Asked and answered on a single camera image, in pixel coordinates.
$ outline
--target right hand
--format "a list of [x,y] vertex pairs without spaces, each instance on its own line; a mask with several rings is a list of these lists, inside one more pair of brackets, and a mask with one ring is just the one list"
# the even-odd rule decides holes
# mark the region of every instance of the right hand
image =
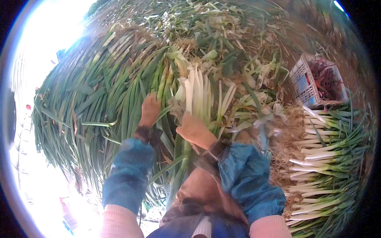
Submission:
[[176,132],[186,141],[205,150],[208,150],[217,141],[217,138],[208,130],[205,123],[196,116],[192,116],[188,111],[184,113],[181,126],[176,128]]

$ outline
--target hand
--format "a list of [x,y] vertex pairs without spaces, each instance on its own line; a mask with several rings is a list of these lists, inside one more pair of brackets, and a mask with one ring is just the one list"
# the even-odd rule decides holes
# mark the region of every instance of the hand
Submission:
[[208,130],[204,122],[195,116],[191,116],[189,112],[184,113],[181,126],[176,128],[176,132],[185,140],[205,150],[208,150],[217,141],[217,138]]
[[160,101],[157,100],[157,94],[148,94],[142,104],[142,117],[139,126],[152,127],[160,113]]

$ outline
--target left hand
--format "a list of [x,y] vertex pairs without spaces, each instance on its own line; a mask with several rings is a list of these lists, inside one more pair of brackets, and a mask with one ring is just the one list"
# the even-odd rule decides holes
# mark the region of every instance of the left hand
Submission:
[[160,101],[157,100],[156,92],[150,93],[142,104],[142,117],[139,126],[152,127],[160,113]]

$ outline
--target white onion stalk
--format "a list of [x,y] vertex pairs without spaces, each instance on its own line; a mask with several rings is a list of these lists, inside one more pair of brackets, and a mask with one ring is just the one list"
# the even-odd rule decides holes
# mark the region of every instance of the white onion stalk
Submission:
[[[314,127],[313,127],[312,125],[305,125],[304,128],[307,128],[307,129],[314,129]],[[316,129],[324,129],[325,126],[315,125],[315,128],[316,128]]]
[[314,125],[320,125],[320,126],[324,126],[326,128],[335,127],[337,129],[340,129],[339,125],[333,123],[331,120],[324,119],[324,121],[325,122],[322,122],[318,119],[311,119],[311,118],[310,119],[308,119],[308,118],[304,119],[305,124],[311,124],[311,122],[312,122]]
[[288,191],[290,193],[296,193],[296,192],[301,192],[301,193],[310,193],[314,191],[321,191],[326,188],[289,188]]
[[301,147],[306,147],[306,148],[323,148],[322,144],[303,144]]
[[296,172],[296,173],[290,174],[290,177],[295,177],[295,176],[300,176],[300,175],[304,175],[304,177],[318,176],[318,174],[312,173],[311,171],[301,171],[301,172]]
[[[320,135],[322,139],[329,139],[329,136],[326,135]],[[307,134],[303,137],[304,139],[319,139],[319,137],[316,134]]]
[[[305,118],[315,118],[315,117],[310,116],[307,112],[304,112],[304,114],[305,114]],[[335,117],[328,116],[328,115],[319,115],[319,116],[321,116],[325,120],[327,120],[327,119],[335,119]]]
[[328,157],[337,156],[337,155],[343,155],[346,152],[347,152],[346,150],[338,150],[338,151],[328,151],[328,152],[314,153],[312,155],[307,155],[306,156],[306,160],[317,161],[317,160],[322,160],[322,159],[328,159]]
[[293,224],[298,223],[298,222],[299,222],[298,220],[291,220],[291,221],[286,222],[286,225],[293,225]]
[[297,185],[293,185],[293,186],[290,186],[290,187],[301,187],[301,186],[312,186],[312,185],[319,185],[319,184],[321,184],[321,183],[323,183],[323,182],[328,182],[328,181],[330,181],[332,179],[332,177],[330,177],[329,179],[327,179],[327,180],[319,180],[319,181],[315,181],[315,182],[310,182],[310,183],[305,183],[305,184],[297,184]]
[[307,113],[308,115],[310,115],[311,117],[314,117],[316,119],[319,119],[321,122],[324,122],[326,123],[326,120],[324,118],[322,118],[321,116],[319,116],[317,113],[313,112],[311,109],[309,109],[308,107],[304,106],[303,105],[303,109],[304,109],[304,113]]
[[[337,139],[337,138],[324,138],[323,141],[324,142],[338,142],[338,141],[342,141],[342,140]],[[319,139],[310,139],[310,140],[294,142],[294,144],[296,144],[296,145],[313,144],[313,143],[320,143],[320,140]]]
[[314,195],[318,195],[318,194],[342,193],[344,191],[345,191],[345,188],[342,188],[342,189],[332,189],[332,190],[321,190],[321,191],[303,193],[302,196],[304,198],[307,198],[309,196],[314,196]]
[[315,177],[299,177],[299,176],[295,176],[295,177],[290,177],[290,180],[293,180],[293,181],[315,181],[316,178]]
[[308,165],[308,166],[315,166],[315,167],[324,167],[327,166],[327,164],[324,164],[322,162],[311,162],[311,161],[300,161],[296,159],[289,159],[290,162],[298,165]]
[[[316,131],[313,130],[313,129],[306,129],[305,132],[309,133],[309,134],[314,134],[316,135]],[[341,132],[339,131],[323,131],[321,129],[317,129],[317,132],[319,133],[319,135],[332,135],[332,136],[340,136]]]
[[184,77],[181,77],[181,78],[178,78],[178,80],[179,80],[180,86],[174,97],[177,100],[180,100],[181,102],[185,102],[185,99],[186,99],[185,81],[187,79]]
[[336,207],[333,207],[327,211],[324,211],[324,212],[321,212],[319,214],[308,214],[308,215],[296,215],[296,216],[291,216],[290,217],[290,220],[310,220],[310,219],[314,219],[314,218],[318,218],[318,217],[322,217],[322,216],[326,216],[328,214],[330,214],[331,212],[334,212],[337,210],[337,206]]

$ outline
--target blue sleeve cover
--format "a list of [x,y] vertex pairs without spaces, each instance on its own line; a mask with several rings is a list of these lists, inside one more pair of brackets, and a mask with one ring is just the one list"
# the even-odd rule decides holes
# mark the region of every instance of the blue sleeve cover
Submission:
[[139,139],[123,141],[115,155],[111,175],[103,184],[103,207],[114,204],[138,214],[147,190],[147,176],[152,168],[154,154],[152,146]]
[[233,144],[218,162],[223,190],[243,207],[249,225],[282,215],[286,197],[269,183],[270,161],[252,145]]

